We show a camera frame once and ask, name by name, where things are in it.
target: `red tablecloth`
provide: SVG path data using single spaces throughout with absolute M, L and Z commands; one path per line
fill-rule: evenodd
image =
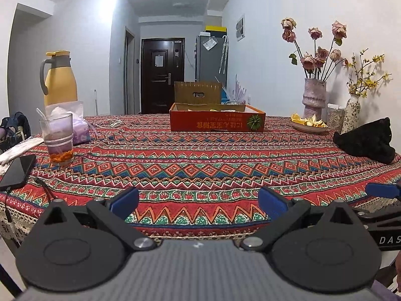
M 67 169 L 50 164 L 44 145 L 31 151 L 37 163 L 28 183 L 7 200 L 21 236 L 47 206 L 33 177 L 69 205 L 136 186 L 140 204 L 127 218 L 133 227 L 153 237 L 209 238 L 239 238 L 268 223 L 257 202 L 262 186 L 315 205 L 343 198 L 374 209 L 389 200 L 367 198 L 365 185 L 401 179 L 399 155 L 391 165 L 351 157 L 333 144 L 332 132 L 301 133 L 287 118 L 268 117 L 258 134 L 170 132 L 168 115 L 88 120 L 100 138 L 77 146 Z

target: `smartphone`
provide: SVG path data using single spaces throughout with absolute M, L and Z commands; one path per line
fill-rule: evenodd
M 28 175 L 36 162 L 35 155 L 26 155 L 14 159 L 3 178 L 0 180 L 0 191 L 7 188 L 22 188 L 27 182 Z

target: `dark brown door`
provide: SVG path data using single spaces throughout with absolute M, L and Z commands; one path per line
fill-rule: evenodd
M 184 81 L 184 38 L 142 40 L 142 114 L 168 113 L 174 82 Z

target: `thermos lid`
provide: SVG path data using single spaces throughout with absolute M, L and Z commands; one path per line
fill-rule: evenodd
M 56 51 L 56 52 L 46 52 L 47 56 L 60 56 L 60 55 L 70 55 L 70 51 Z

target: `paper notice on door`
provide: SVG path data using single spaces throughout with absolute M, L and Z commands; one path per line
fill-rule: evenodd
M 209 51 L 216 44 L 217 44 L 217 42 L 213 38 L 210 38 L 210 40 L 208 40 L 206 43 L 204 43 L 203 46 Z
M 163 56 L 162 55 L 155 56 L 154 65 L 155 66 L 163 66 Z

